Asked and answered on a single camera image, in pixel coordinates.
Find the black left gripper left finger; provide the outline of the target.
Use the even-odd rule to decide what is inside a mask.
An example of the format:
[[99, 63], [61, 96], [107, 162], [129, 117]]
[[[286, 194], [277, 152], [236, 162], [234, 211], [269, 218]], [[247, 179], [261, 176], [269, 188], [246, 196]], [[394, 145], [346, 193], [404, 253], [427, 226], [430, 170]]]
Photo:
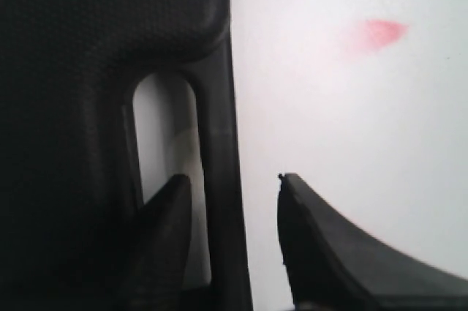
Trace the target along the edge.
[[112, 310], [178, 310], [192, 234], [192, 189], [176, 174], [133, 219]]

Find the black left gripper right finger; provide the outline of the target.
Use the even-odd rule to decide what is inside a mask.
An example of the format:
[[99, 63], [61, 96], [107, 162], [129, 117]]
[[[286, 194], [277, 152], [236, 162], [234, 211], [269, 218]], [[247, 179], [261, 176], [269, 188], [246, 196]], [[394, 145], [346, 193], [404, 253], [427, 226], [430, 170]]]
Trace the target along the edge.
[[279, 243], [296, 310], [467, 309], [465, 279], [374, 238], [297, 174], [279, 178]]

